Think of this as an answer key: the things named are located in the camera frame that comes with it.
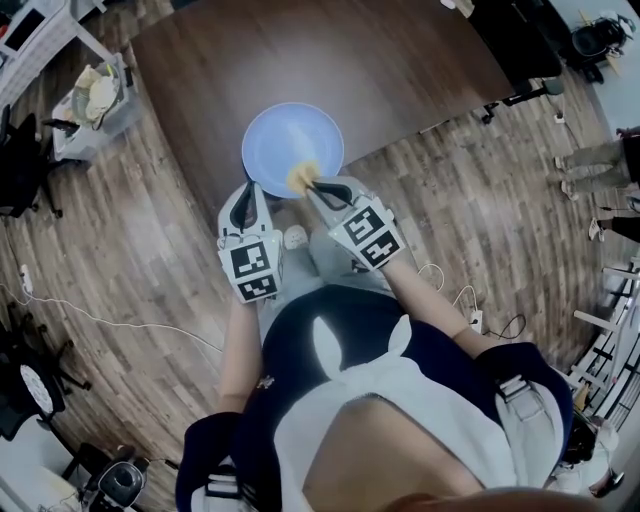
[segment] blue plate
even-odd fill
[[[343,158],[338,125],[319,108],[304,103],[269,107],[251,121],[242,141],[247,174],[277,197],[300,197],[287,188],[287,175],[301,162],[316,160],[323,176],[335,176]]]

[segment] power outlet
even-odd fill
[[[29,267],[22,265],[20,267],[20,278],[22,279],[22,286],[27,293],[33,293],[33,281],[31,281],[31,275],[29,274]]]
[[[482,310],[474,311],[471,313],[471,322],[469,322],[471,328],[478,334],[482,334]]]

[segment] white shoe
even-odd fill
[[[593,240],[596,235],[598,235],[598,240],[604,242],[604,229],[600,227],[596,218],[591,219],[591,224],[589,224],[589,240]]]
[[[305,229],[300,224],[290,226],[284,232],[284,247],[288,251],[307,247],[308,245],[309,237],[307,236]]]
[[[578,200],[578,194],[575,191],[575,185],[573,183],[570,183],[568,181],[562,180],[560,182],[560,190],[562,190],[562,192],[564,192],[564,194],[571,201],[577,201]]]
[[[559,171],[566,172],[567,170],[567,166],[564,163],[564,158],[561,156],[553,157],[553,165],[555,165],[556,169],[558,169]]]

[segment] brown table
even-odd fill
[[[133,49],[212,227],[245,179],[244,132],[271,105],[327,112],[348,164],[512,93],[473,27],[438,0],[198,0]]]

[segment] sponge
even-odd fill
[[[298,195],[306,196],[307,189],[313,187],[313,180],[322,176],[318,162],[308,160],[299,163],[287,175],[287,187]]]

